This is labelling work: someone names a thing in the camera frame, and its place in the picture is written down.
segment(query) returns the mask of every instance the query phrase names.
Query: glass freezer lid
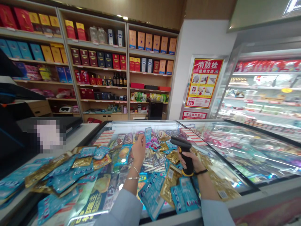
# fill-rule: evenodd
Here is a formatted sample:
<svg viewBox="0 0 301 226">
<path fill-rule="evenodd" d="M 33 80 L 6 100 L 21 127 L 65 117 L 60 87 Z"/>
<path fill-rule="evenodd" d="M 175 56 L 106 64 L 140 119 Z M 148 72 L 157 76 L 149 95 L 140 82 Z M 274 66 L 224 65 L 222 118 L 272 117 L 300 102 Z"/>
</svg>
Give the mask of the glass freezer lid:
<svg viewBox="0 0 301 226">
<path fill-rule="evenodd" d="M 181 123 L 255 184 L 301 175 L 301 150 L 292 144 L 227 121 Z"/>
</svg>

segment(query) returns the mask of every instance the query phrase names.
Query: sleeve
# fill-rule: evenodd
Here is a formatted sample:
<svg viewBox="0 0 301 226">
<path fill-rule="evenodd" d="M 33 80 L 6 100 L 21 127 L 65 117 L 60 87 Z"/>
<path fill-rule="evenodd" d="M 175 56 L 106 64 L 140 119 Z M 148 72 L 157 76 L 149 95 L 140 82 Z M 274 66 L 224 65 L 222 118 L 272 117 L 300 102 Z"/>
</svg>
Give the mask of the sleeve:
<svg viewBox="0 0 301 226">
<path fill-rule="evenodd" d="M 235 226 L 224 202 L 201 200 L 204 226 Z"/>
<path fill-rule="evenodd" d="M 98 225 L 139 225 L 143 205 L 128 190 L 121 189 L 108 214 L 102 214 L 94 226 Z"/>
</svg>

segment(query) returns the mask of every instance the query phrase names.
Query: hand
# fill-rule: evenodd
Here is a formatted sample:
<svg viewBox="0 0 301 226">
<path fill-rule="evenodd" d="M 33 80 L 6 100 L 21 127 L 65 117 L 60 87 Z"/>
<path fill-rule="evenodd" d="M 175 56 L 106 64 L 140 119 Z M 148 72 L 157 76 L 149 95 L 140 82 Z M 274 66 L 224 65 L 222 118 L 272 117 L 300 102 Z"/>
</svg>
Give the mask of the hand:
<svg viewBox="0 0 301 226">
<path fill-rule="evenodd" d="M 144 157 L 145 157 L 145 136 L 144 134 L 139 134 L 138 140 L 132 146 L 132 152 L 134 157 L 135 164 L 140 165 L 143 164 Z"/>
<path fill-rule="evenodd" d="M 193 168 L 194 168 L 195 172 L 198 173 L 198 172 L 206 169 L 204 167 L 204 165 L 201 163 L 201 161 L 198 159 L 198 157 L 191 150 L 190 150 L 190 152 L 182 152 L 182 154 L 189 158 L 192 158 Z M 178 148 L 178 156 L 179 156 L 180 162 L 182 163 L 183 168 L 187 169 L 186 162 L 182 158 L 182 156 L 179 152 L 179 148 Z"/>
</svg>

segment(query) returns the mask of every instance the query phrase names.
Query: fire hydrant sign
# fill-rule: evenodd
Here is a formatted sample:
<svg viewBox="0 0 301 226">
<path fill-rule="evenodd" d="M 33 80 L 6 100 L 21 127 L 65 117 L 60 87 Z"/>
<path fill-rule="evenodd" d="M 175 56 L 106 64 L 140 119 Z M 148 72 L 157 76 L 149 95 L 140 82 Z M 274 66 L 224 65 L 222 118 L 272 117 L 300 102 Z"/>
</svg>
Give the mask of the fire hydrant sign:
<svg viewBox="0 0 301 226">
<path fill-rule="evenodd" d="M 184 111 L 182 119 L 206 119 L 207 113 Z"/>
<path fill-rule="evenodd" d="M 210 107 L 223 59 L 194 59 L 185 107 Z"/>
</svg>

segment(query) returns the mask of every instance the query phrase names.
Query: barcode scanner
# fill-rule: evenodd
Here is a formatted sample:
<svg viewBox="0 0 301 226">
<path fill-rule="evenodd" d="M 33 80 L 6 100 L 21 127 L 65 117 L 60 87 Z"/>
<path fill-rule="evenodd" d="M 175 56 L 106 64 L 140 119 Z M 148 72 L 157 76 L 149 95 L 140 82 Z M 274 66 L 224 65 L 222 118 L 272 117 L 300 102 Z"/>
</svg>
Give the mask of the barcode scanner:
<svg viewBox="0 0 301 226">
<path fill-rule="evenodd" d="M 187 169 L 182 169 L 182 174 L 187 177 L 193 176 L 193 163 L 192 159 L 190 157 L 187 157 L 183 155 L 183 152 L 189 152 L 190 148 L 192 147 L 191 143 L 187 140 L 178 138 L 178 137 L 173 137 L 170 140 L 170 143 L 177 145 L 179 147 L 179 152 L 184 159 Z"/>
</svg>

